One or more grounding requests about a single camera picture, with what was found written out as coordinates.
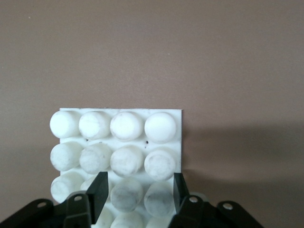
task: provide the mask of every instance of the brown background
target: brown background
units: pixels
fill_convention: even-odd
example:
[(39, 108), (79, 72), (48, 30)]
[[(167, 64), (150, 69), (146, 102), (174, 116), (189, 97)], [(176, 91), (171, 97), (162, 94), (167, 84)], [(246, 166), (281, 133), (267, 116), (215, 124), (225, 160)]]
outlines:
[(51, 198), (60, 107), (183, 109), (190, 190), (303, 227), (302, 0), (2, 0), (0, 220)]

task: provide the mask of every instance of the white foam block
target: white foam block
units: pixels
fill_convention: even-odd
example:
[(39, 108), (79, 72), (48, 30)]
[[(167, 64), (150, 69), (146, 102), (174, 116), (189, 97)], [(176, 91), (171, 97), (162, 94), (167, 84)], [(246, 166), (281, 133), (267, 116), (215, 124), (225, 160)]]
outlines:
[[(108, 210), (114, 221), (101, 214), (96, 227), (123, 227), (123, 220), (130, 220), (134, 227), (168, 225), (175, 210), (160, 205), (168, 215), (156, 219), (154, 216), (159, 214), (149, 199), (162, 199), (164, 192), (171, 197), (173, 173), (181, 172), (181, 110), (61, 108), (52, 116), (50, 128), (60, 138), (59, 148), (65, 143), (77, 143), (83, 148), (80, 154), (75, 150), (72, 156), (62, 150), (63, 161), (53, 159), (54, 167), (61, 170), (51, 187), (56, 201), (62, 202), (72, 191), (86, 190), (99, 171), (107, 171), (112, 201), (109, 197), (104, 214)], [(136, 184), (128, 186), (126, 180), (139, 183), (142, 192)], [(151, 187), (157, 181), (169, 188), (157, 191), (158, 188)], [(136, 193), (134, 197), (130, 197), (130, 192)], [(117, 204), (123, 195), (131, 200)]]

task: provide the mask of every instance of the metal bolt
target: metal bolt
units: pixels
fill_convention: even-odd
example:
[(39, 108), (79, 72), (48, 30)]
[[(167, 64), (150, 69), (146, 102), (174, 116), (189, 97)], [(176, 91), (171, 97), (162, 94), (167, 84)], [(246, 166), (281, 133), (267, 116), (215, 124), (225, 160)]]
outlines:
[(224, 203), (223, 204), (223, 208), (227, 209), (227, 210), (232, 210), (233, 206), (230, 203)]
[(191, 196), (190, 198), (189, 198), (189, 200), (190, 200), (190, 202), (192, 202), (192, 203), (197, 203), (199, 200), (198, 200), (198, 198), (196, 198), (195, 196)]

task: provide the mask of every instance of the screw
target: screw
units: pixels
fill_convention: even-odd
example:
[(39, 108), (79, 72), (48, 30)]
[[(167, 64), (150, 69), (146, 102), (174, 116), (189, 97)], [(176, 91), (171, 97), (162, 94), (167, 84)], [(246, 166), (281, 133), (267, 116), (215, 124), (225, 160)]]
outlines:
[(192, 202), (192, 203), (197, 203), (199, 200), (198, 200), (198, 198), (196, 198), (195, 196), (191, 196), (190, 198), (189, 198), (189, 200), (190, 200), (190, 202)]
[(227, 209), (227, 210), (232, 210), (233, 206), (230, 203), (224, 203), (223, 204), (223, 208)]

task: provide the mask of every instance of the white cylinder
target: white cylinder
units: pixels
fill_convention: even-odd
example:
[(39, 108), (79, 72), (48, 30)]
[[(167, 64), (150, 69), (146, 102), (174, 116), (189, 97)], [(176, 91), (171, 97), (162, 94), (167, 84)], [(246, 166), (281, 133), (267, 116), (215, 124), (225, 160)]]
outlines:
[(114, 186), (110, 194), (111, 203), (121, 212), (135, 210), (142, 198), (143, 187), (133, 178), (123, 179)]
[(52, 197), (58, 203), (62, 203), (71, 193), (79, 191), (83, 182), (83, 177), (77, 172), (62, 174), (56, 177), (51, 184)]
[(110, 123), (112, 135), (122, 142), (138, 138), (143, 132), (143, 120), (134, 112), (121, 112)]
[(172, 220), (172, 217), (156, 218), (149, 220), (146, 228), (167, 228)]
[(112, 152), (103, 143), (96, 143), (84, 148), (79, 163), (81, 168), (89, 174), (97, 174), (110, 166)]
[(169, 216), (174, 209), (170, 186), (166, 182), (156, 182), (150, 186), (143, 199), (147, 211), (154, 217)]
[(156, 148), (144, 160), (146, 172), (156, 181), (170, 179), (176, 170), (176, 166), (176, 154), (165, 147)]
[(142, 167), (143, 153), (133, 145), (121, 147), (112, 154), (110, 165), (118, 176), (131, 176)]
[(79, 120), (80, 133), (89, 140), (105, 138), (110, 133), (110, 121), (105, 112), (87, 112)]
[(92, 228), (110, 228), (113, 222), (113, 215), (110, 210), (106, 207), (100, 213), (100, 216), (95, 225), (92, 225)]
[[(85, 182), (82, 183), (82, 185), (80, 186), (80, 190), (81, 191), (87, 191), (88, 188), (91, 186), (91, 184), (93, 183), (93, 181), (95, 180), (97, 175), (87, 179)], [(109, 186), (109, 195), (108, 195), (108, 198), (110, 197), (110, 192), (113, 188), (113, 184), (110, 180), (108, 180), (108, 186)]]
[(73, 137), (80, 134), (79, 119), (80, 114), (75, 111), (58, 111), (51, 117), (49, 126), (57, 138)]
[(152, 114), (145, 122), (144, 130), (147, 137), (158, 144), (171, 141), (177, 131), (174, 118), (169, 113)]
[(83, 147), (77, 142), (60, 143), (51, 151), (51, 163), (58, 171), (70, 170), (79, 165), (82, 150)]
[(111, 228), (143, 228), (143, 220), (136, 211), (122, 213), (114, 219)]

